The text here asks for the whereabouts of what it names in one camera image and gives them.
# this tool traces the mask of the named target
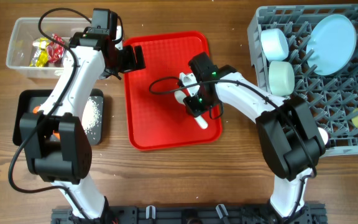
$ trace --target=clear plastic container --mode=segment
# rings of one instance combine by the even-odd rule
[[[19,18],[13,27],[11,39],[6,55],[6,66],[17,70],[29,78],[58,78],[63,67],[50,64],[47,67],[30,67],[34,54],[33,41],[42,37],[38,31],[40,18]],[[57,34],[68,42],[75,32],[83,32],[90,26],[84,18],[45,18],[42,21],[42,30],[48,34]]]

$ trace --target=red candy wrapper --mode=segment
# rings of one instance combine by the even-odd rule
[[[59,41],[60,43],[65,44],[63,39],[61,37],[59,37],[58,35],[53,34],[53,38],[55,40]],[[62,46],[60,46],[54,42],[51,42],[47,46],[46,51],[48,53],[48,62],[56,63],[62,58],[63,53],[65,52],[65,49]]]

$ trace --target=white granules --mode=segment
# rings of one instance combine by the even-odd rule
[[[101,115],[98,104],[89,97],[82,115],[82,127],[84,128],[85,134],[99,123],[99,116]]]

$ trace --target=black tray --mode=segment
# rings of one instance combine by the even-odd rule
[[[40,106],[42,103],[44,103],[51,93],[52,90],[25,90],[20,94],[19,102],[17,104],[15,127],[13,130],[13,143],[16,146],[20,146],[20,144],[22,144],[22,136],[20,134],[19,129],[19,122],[22,118],[22,115],[24,113],[31,113],[36,106]],[[94,103],[96,103],[96,107],[100,111],[100,116],[98,116],[98,122],[86,133],[86,137],[88,138],[89,143],[91,144],[91,146],[94,146],[101,142],[104,108],[103,92],[99,89],[92,89],[89,98],[93,100]]]

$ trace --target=yellow candy wrapper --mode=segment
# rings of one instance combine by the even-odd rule
[[[48,53],[46,51],[50,40],[45,37],[33,41],[32,45],[37,48],[31,59],[30,67],[44,67],[48,63]]]

